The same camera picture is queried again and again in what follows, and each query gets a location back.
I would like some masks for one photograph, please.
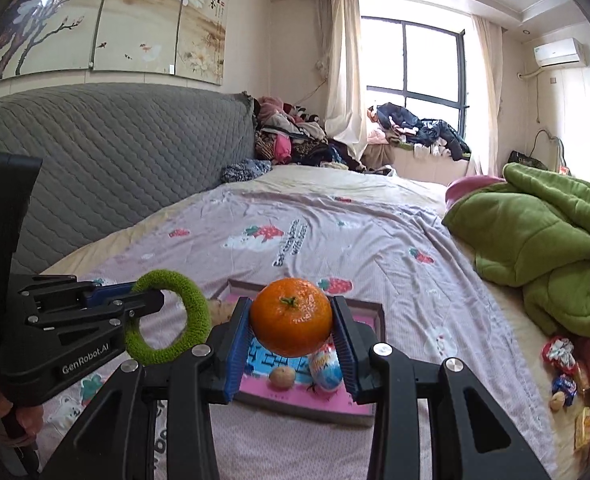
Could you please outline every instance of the window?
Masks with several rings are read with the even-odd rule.
[[[367,106],[391,102],[420,119],[442,119],[464,136],[464,32],[361,17]]]

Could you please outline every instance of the wall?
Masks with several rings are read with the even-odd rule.
[[[141,72],[67,70],[44,72],[0,81],[0,96],[31,88],[89,82],[146,82],[203,88],[220,92],[248,91],[254,96],[269,91],[269,0],[230,0],[225,46],[224,83]]]
[[[529,82],[528,95],[528,151],[533,147],[537,130],[546,128],[564,143],[566,163],[573,175],[590,182],[590,25],[588,22],[565,27],[524,45],[524,59],[528,72],[536,70],[535,46],[576,38],[584,46],[587,67],[551,70]],[[540,123],[536,122],[538,114]],[[553,168],[556,150],[540,135],[533,156]]]
[[[498,171],[501,173],[511,151],[523,152],[526,142],[528,86],[518,73],[524,72],[522,45],[502,37],[502,96],[498,116]]]
[[[295,104],[323,81],[315,68],[321,58],[317,0],[282,0],[271,4],[271,94]],[[324,83],[301,103],[323,117],[328,88]]]

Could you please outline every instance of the small potato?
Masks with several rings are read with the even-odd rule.
[[[558,412],[559,410],[562,409],[562,406],[564,406],[564,393],[563,392],[557,392],[555,394],[553,394],[552,397],[550,397],[549,400],[549,408],[550,411],[552,411],[553,413]]]
[[[278,390],[290,390],[295,384],[295,369],[290,366],[278,366],[268,376],[268,380]]]

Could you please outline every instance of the chocolate egg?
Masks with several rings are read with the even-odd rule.
[[[342,370],[339,366],[337,352],[332,343],[326,343],[314,354],[308,355],[310,376],[325,392],[336,391],[342,384]]]
[[[268,380],[278,390],[290,390],[295,384],[295,369],[290,366],[278,366],[270,373]]]

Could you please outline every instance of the orange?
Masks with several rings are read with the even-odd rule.
[[[326,295],[299,278],[284,278],[264,287],[249,316],[257,340],[282,357],[313,353],[326,342],[333,327]]]

